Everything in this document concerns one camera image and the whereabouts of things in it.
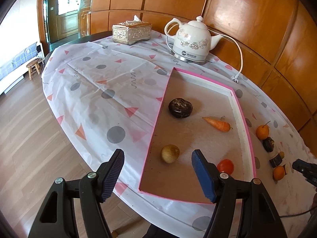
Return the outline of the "ornate cream tissue box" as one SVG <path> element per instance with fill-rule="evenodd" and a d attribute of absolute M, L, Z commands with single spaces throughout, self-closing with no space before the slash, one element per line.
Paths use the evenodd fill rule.
<path fill-rule="evenodd" d="M 137 15 L 133 20 L 112 25 L 112 39 L 124 45 L 132 45 L 151 38 L 152 24 L 142 21 Z"/>

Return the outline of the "blue plaid sofa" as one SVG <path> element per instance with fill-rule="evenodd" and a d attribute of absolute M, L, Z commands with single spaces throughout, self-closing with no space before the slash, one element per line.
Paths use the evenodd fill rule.
<path fill-rule="evenodd" d="M 1 66 L 1 94 L 7 93 L 28 71 L 26 65 L 42 53 L 39 42 L 31 44 Z"/>

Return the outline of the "yellowish round potato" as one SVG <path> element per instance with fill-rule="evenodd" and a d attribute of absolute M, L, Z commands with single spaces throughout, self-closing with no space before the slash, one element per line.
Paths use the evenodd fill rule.
<path fill-rule="evenodd" d="M 161 150 L 161 158 L 165 163 L 174 163 L 180 155 L 180 149 L 176 145 L 166 145 Z"/>

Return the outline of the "large orange mandarin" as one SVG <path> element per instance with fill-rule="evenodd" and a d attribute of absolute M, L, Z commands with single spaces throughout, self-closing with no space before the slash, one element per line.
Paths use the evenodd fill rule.
<path fill-rule="evenodd" d="M 279 181 L 284 178 L 286 175 L 285 169 L 283 166 L 279 165 L 273 170 L 273 179 Z"/>

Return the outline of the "red tomato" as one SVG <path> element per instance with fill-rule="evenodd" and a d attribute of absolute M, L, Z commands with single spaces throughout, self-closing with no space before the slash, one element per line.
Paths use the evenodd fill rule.
<path fill-rule="evenodd" d="M 220 173 L 227 173 L 228 175 L 231 175 L 234 172 L 234 164 L 230 159 L 226 158 L 218 163 L 217 169 Z"/>

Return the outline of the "wooden door with window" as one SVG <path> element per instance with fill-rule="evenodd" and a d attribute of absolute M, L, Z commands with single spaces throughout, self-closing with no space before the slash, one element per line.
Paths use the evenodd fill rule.
<path fill-rule="evenodd" d="M 79 0 L 44 0 L 46 39 L 53 44 L 78 32 Z"/>

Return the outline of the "pink rimmed shallow tray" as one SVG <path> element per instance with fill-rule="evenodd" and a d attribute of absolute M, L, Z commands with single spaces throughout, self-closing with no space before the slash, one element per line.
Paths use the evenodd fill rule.
<path fill-rule="evenodd" d="M 175 98 L 192 104 L 189 117 L 171 115 L 168 105 Z M 232 129 L 221 132 L 203 117 L 228 122 Z M 180 149 L 174 163 L 165 163 L 161 158 L 161 150 L 166 145 Z M 213 164 L 230 159 L 234 164 L 232 176 L 237 180 L 250 181 L 256 177 L 249 130 L 234 90 L 206 76 L 174 68 L 155 121 L 139 191 L 178 202 L 208 204 L 191 164 L 195 149 Z"/>

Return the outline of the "small orange carrot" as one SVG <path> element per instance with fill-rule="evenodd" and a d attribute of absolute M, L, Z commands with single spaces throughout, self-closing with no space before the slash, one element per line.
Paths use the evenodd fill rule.
<path fill-rule="evenodd" d="M 228 122 L 216 120 L 211 117 L 203 117 L 203 119 L 215 129 L 221 132 L 229 132 L 232 128 Z"/>

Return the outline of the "small wooden stool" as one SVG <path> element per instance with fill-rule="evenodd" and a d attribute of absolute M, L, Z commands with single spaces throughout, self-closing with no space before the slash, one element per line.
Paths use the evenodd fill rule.
<path fill-rule="evenodd" d="M 32 76 L 33 76 L 33 69 L 35 69 L 36 73 L 38 75 L 40 75 L 40 59 L 39 58 L 36 58 L 36 59 L 33 59 L 31 60 L 27 65 L 27 70 L 28 70 L 28 73 L 29 73 L 29 79 L 32 80 Z"/>

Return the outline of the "stemmed orange mandarin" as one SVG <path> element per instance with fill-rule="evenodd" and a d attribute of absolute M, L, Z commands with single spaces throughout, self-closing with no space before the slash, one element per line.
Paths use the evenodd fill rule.
<path fill-rule="evenodd" d="M 268 121 L 267 123 L 265 123 L 264 125 L 259 125 L 256 129 L 256 136 L 259 140 L 264 140 L 269 136 L 269 126 L 268 123 L 270 121 Z"/>

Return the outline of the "white ceramic electric kettle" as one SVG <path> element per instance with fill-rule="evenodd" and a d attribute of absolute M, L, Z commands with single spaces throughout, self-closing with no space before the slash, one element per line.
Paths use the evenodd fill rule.
<path fill-rule="evenodd" d="M 171 36 L 168 31 L 170 25 L 178 25 L 175 35 Z M 164 27 L 164 33 L 174 40 L 172 51 L 174 56 L 185 62 L 204 64 L 209 52 L 216 47 L 222 39 L 221 35 L 212 36 L 207 26 L 203 23 L 203 17 L 197 16 L 196 20 L 182 23 L 173 18 Z"/>

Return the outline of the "large dark brown chestnut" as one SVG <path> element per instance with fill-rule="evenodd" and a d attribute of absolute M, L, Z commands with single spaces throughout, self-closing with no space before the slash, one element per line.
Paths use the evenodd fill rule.
<path fill-rule="evenodd" d="M 183 98 L 173 99 L 169 103 L 168 108 L 171 115 L 175 118 L 187 118 L 193 110 L 192 104 Z"/>

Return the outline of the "patterned white tablecloth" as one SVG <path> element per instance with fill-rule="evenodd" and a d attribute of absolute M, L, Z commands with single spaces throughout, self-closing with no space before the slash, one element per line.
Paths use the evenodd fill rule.
<path fill-rule="evenodd" d="M 202 237 L 214 205 L 178 202 L 139 191 L 155 121 L 174 68 L 206 76 L 231 87 L 241 106 L 253 146 L 256 177 L 268 190 L 277 211 L 284 216 L 288 237 L 305 227 L 315 195 L 314 186 L 291 168 L 301 158 L 313 162 L 296 128 L 277 105 L 252 81 L 214 55 L 203 66 L 177 60 L 169 54 L 164 35 L 152 32 L 150 40 L 132 46 L 104 38 L 84 44 L 63 45 L 50 56 L 42 74 L 44 94 L 66 136 L 92 170 L 120 148 L 125 163 L 115 194 L 152 224 L 179 237 Z M 268 123 L 274 142 L 266 152 L 256 136 Z M 273 179 L 269 160 L 284 152 L 286 175 Z"/>

